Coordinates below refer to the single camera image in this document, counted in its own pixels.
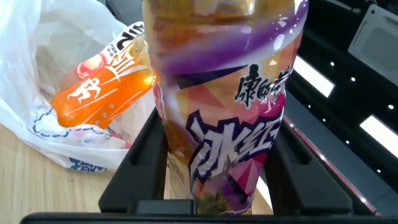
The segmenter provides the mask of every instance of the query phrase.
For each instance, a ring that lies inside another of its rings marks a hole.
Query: orange packaging
[[[98,65],[87,71],[85,79],[60,91],[51,101],[62,126],[95,124],[104,129],[155,82],[142,35]]]

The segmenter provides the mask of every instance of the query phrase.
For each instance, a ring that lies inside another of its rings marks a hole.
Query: plastic bag
[[[69,68],[94,56],[126,26],[95,0],[3,0],[0,13],[0,123],[61,166],[117,169],[126,141],[93,125],[61,127],[48,100]],[[151,94],[110,128],[134,139],[154,107]]]

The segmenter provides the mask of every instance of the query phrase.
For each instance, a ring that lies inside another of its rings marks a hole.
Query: black surface
[[[141,0],[106,0],[106,6],[115,18],[129,26],[142,21]]]
[[[122,224],[122,223],[397,223],[393,217],[275,217],[272,215],[242,216],[173,216],[173,215],[106,215],[99,213],[36,213],[21,224]]]
[[[341,141],[349,139],[347,147],[398,191],[398,159],[359,127],[373,114],[398,131],[397,109],[387,107],[398,107],[398,87],[347,52],[368,7],[364,1],[355,4],[363,13],[355,14],[324,0],[310,2],[298,54],[335,84],[331,95],[325,98],[295,72],[289,78],[287,89],[303,105],[311,105],[311,113],[320,121],[326,118],[324,125]]]
[[[351,199],[286,122],[264,168],[274,215],[353,212]]]
[[[163,199],[167,141],[156,109],[99,199],[101,212],[136,210],[140,200]]]

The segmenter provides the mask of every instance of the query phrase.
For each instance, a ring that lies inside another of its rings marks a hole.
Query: drink
[[[170,146],[173,198],[204,214],[250,214],[282,121],[308,2],[144,0]]]
[[[95,63],[95,57],[86,61],[92,63],[86,63],[85,77],[51,101],[62,126],[95,124],[104,129],[152,88],[155,76],[143,36],[137,36],[109,60],[101,58]]]

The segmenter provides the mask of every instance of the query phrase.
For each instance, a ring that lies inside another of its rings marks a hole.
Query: wooden table
[[[65,169],[0,125],[0,223],[19,223],[34,212],[98,212],[112,175]],[[253,212],[272,213],[259,193]]]

